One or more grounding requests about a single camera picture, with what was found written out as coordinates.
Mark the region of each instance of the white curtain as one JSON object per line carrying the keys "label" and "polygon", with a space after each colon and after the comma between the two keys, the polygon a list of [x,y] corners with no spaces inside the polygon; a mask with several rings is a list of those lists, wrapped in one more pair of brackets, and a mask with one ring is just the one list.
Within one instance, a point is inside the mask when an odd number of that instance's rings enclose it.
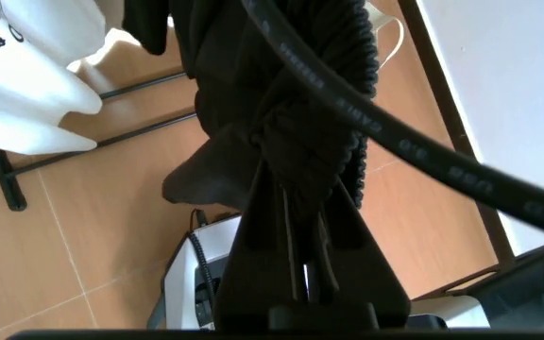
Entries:
{"label": "white curtain", "polygon": [[36,155],[95,142],[58,127],[64,114],[98,113],[97,93],[66,70],[104,44],[94,0],[0,0],[0,149]]}

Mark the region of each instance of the clothes rack base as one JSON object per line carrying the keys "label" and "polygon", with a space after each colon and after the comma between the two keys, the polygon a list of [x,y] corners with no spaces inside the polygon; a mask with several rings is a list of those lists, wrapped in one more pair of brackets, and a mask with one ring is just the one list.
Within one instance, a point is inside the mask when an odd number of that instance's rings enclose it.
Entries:
{"label": "clothes rack base", "polygon": [[[100,95],[100,98],[102,100],[110,99],[121,94],[128,94],[133,91],[141,90],[143,88],[146,88],[152,85],[161,84],[165,81],[177,79],[184,76],[186,76],[186,74],[183,72],[175,73],[168,76],[161,76],[161,77],[154,78],[145,82],[127,86],[126,88],[113,90],[107,93],[102,93]],[[98,142],[97,147],[94,148],[93,150],[65,152],[45,160],[35,161],[29,165],[21,166],[16,169],[14,169],[13,165],[9,162],[8,154],[6,153],[6,151],[0,150],[0,186],[4,194],[4,198],[6,199],[6,202],[8,203],[8,207],[10,210],[14,212],[21,212],[27,207],[25,196],[23,194],[23,191],[20,185],[18,184],[18,180],[16,179],[17,176],[22,175],[23,173],[36,170],[56,162],[67,160],[69,158],[82,155],[84,153],[92,152],[94,150],[97,150],[109,145],[113,145],[113,144],[122,142],[124,140],[130,139],[136,136],[140,136],[142,134],[145,134],[150,131],[154,131],[159,128],[168,127],[168,126],[174,125],[175,123],[179,123],[184,120],[193,118],[195,116],[196,116],[196,113],[191,112],[191,113],[183,114],[180,117],[166,119],[159,123],[155,123],[147,127],[140,127],[130,132],[126,132],[118,136],[109,138],[107,140]]]}

